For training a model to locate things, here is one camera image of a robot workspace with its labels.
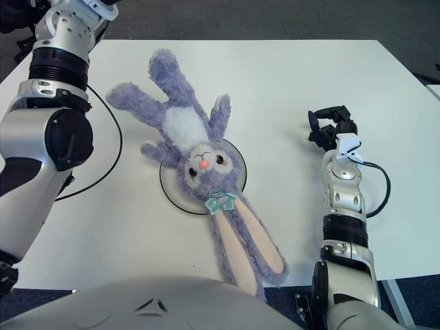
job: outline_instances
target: floor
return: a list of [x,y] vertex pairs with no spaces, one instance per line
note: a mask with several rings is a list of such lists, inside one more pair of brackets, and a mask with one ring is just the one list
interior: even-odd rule
[[[440,79],[439,0],[125,0],[118,7],[107,39],[377,39],[408,70]],[[29,35],[0,35],[0,81],[14,69],[15,42]],[[440,328],[440,275],[397,282],[416,324]],[[293,297],[307,290],[267,289],[266,295],[273,308],[304,326]],[[66,294],[15,290],[1,301],[0,319]],[[393,315],[384,294],[382,309]]]

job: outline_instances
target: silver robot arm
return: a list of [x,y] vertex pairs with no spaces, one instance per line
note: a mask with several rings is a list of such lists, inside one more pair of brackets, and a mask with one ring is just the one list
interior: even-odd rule
[[53,0],[36,26],[29,79],[0,123],[1,295],[17,281],[19,262],[35,240],[72,168],[93,151],[88,53],[98,31],[116,18],[99,0]]
[[[368,247],[361,141],[345,107],[309,113],[309,139],[323,147],[324,224],[321,261],[316,263],[310,301],[297,295],[298,311],[312,329],[403,329],[380,310],[373,253]],[[318,118],[338,123],[319,128]],[[389,192],[381,204],[383,208]]]

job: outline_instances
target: stuffed bunny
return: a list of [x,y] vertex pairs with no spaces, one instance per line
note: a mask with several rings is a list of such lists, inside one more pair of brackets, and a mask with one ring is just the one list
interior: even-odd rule
[[223,275],[228,282],[265,300],[262,280],[280,284],[287,268],[237,188],[243,171],[240,162],[232,147],[221,143],[230,116],[229,97],[217,98],[208,119],[169,50],[153,55],[149,74],[168,96],[167,102],[152,99],[131,83],[113,89],[108,102],[159,130],[164,141],[144,143],[141,152],[177,168],[181,189],[209,209]]

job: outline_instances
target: cable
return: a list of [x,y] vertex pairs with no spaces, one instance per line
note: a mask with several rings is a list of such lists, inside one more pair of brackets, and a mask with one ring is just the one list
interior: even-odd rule
[[388,174],[386,174],[385,170],[382,167],[380,167],[379,165],[377,165],[377,164],[374,164],[374,163],[371,163],[371,162],[362,162],[362,163],[361,162],[357,162],[354,159],[351,159],[350,157],[348,157],[348,159],[351,160],[353,163],[356,163],[356,164],[361,164],[361,165],[365,165],[365,166],[368,166],[368,167],[377,168],[385,176],[385,180],[386,180],[386,194],[385,194],[385,198],[382,201],[382,203],[374,211],[366,214],[367,218],[374,217],[375,215],[378,215],[379,212],[382,211],[384,209],[385,205],[388,203],[388,199],[390,198],[390,194],[391,194],[391,180],[390,180],[390,177],[388,176]]
[[113,118],[113,121],[115,122],[116,127],[118,128],[118,133],[119,133],[119,151],[118,151],[118,156],[116,156],[115,161],[113,162],[113,165],[111,165],[111,167],[109,168],[109,170],[102,176],[100,177],[98,180],[96,180],[94,183],[88,185],[87,187],[78,190],[76,192],[73,192],[72,194],[68,194],[62,197],[59,197],[57,199],[55,199],[55,201],[60,201],[62,199],[66,199],[69,197],[73,197],[75,195],[78,195],[80,193],[85,192],[86,190],[89,190],[90,188],[96,186],[97,184],[99,184],[103,179],[105,179],[107,177],[107,175],[110,174],[110,172],[115,168],[116,164],[119,162],[119,158],[121,156],[121,152],[122,152],[122,132],[121,132],[121,128],[119,126],[118,121],[115,118],[115,115],[113,114],[113,112],[111,112],[109,106],[107,105],[107,103],[98,95],[98,93],[95,92],[95,90],[93,88],[91,88],[89,85],[87,85],[87,88],[90,89],[93,94],[96,95],[96,97],[103,103],[103,105],[107,108],[107,111],[110,113],[110,116]]

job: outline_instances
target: bunny face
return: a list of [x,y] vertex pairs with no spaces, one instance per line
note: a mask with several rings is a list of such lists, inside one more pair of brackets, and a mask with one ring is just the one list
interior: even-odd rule
[[232,148],[218,142],[196,146],[177,165],[181,187],[192,198],[203,201],[213,193],[236,191],[242,171]]

